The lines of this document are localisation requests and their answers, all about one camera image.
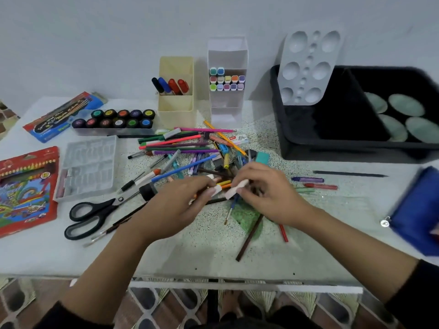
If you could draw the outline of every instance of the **white wall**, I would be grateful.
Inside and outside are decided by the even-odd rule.
[[[439,81],[438,9],[439,0],[0,0],[0,99],[18,114],[82,90],[153,99],[161,55],[200,57],[200,80],[208,37],[245,35],[246,99],[266,100],[286,33],[328,18],[348,30],[339,64],[413,65]]]

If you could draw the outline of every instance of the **blue pencil case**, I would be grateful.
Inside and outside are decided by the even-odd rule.
[[[430,234],[439,221],[439,171],[420,172],[394,211],[390,227],[425,256],[439,256],[439,242]]]

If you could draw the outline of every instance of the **black sleeve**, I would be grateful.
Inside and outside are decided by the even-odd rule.
[[[438,294],[439,267],[420,260],[386,308],[406,329],[430,328],[437,321]]]
[[[34,329],[112,329],[113,326],[104,326],[89,321],[85,321],[78,315],[65,309],[58,301],[44,315],[41,321],[35,325]]]

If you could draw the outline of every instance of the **colored pencil box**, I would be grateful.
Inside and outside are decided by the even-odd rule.
[[[83,92],[23,128],[40,142],[46,143],[69,128],[75,119],[90,115],[90,111],[84,110],[96,110],[106,102],[107,100],[97,93]]]
[[[431,230],[439,222],[439,171],[422,170],[390,220],[390,227],[425,256],[439,256]]]

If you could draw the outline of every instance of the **blue pencil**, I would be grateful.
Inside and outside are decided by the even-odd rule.
[[[215,158],[216,156],[217,156],[217,154],[213,154],[213,155],[211,155],[211,156],[209,156],[209,157],[207,157],[207,158],[200,159],[200,160],[195,161],[195,162],[193,162],[193,163],[190,163],[190,164],[188,164],[188,165],[186,165],[186,166],[182,166],[182,167],[178,168],[177,170],[169,171],[169,172],[167,172],[167,173],[165,173],[165,174],[155,176],[155,177],[153,177],[153,178],[151,179],[151,182],[154,183],[154,182],[157,182],[158,180],[161,180],[161,179],[163,179],[163,178],[166,178],[166,177],[168,177],[168,176],[170,176],[170,175],[173,175],[173,174],[176,174],[176,173],[178,173],[178,172],[181,172],[181,171],[187,170],[188,168],[191,168],[192,166],[195,166],[195,165],[198,165],[198,164],[204,163],[205,161],[211,160],[211,159]]]

